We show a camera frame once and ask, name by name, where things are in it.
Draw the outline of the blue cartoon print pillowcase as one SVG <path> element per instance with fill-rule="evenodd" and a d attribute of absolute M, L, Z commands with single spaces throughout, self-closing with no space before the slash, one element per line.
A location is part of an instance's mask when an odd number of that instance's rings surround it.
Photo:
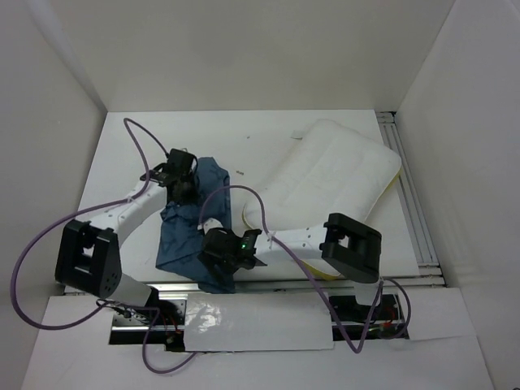
<path fill-rule="evenodd" d="M 155 267 L 188 278 L 205 293 L 234 293 L 232 275 L 218 271 L 213 276 L 198 259 L 202 251 L 202 233 L 197 229 L 200 214 L 217 219 L 225 228 L 232 227 L 231 196 L 223 187 L 230 184 L 227 170 L 214 158 L 198 160 L 195 185 L 198 199 L 193 204 L 170 202 L 161 211 L 160 240 Z"/>

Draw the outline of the white pillow yellow edge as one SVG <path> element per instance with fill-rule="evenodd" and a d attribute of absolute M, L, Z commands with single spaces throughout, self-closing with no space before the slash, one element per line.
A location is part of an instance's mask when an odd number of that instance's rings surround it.
<path fill-rule="evenodd" d="M 242 219 L 265 232 L 322 226 L 333 213 L 366 225 L 400 169 L 401 157 L 384 144 L 320 119 L 248 199 Z M 303 264 L 318 275 L 339 276 Z"/>

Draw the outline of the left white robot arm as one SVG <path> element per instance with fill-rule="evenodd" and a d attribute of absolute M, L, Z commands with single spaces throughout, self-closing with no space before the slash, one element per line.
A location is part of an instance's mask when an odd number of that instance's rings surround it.
<path fill-rule="evenodd" d="M 87 221 L 68 222 L 60 242 L 56 281 L 102 300 L 131 306 L 132 316 L 140 323 L 157 320 L 161 305 L 158 290 L 123 273 L 120 248 L 168 203 L 197 200 L 197 169 L 195 155 L 172 149 L 165 162 L 140 177 L 145 187 L 136 187 L 123 203 Z"/>

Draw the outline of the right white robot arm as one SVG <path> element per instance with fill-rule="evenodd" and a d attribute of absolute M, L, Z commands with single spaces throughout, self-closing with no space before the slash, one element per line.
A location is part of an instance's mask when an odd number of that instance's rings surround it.
<path fill-rule="evenodd" d="M 374 318 L 383 308 L 379 290 L 382 235 L 346 215 L 330 214 L 322 226 L 277 232 L 252 229 L 243 236 L 210 218 L 198 230 L 202 233 L 199 258 L 217 280 L 221 279 L 218 273 L 233 275 L 240 269 L 268 267 L 296 256 L 323 274 L 335 272 L 352 281 L 354 308 L 364 319 Z"/>

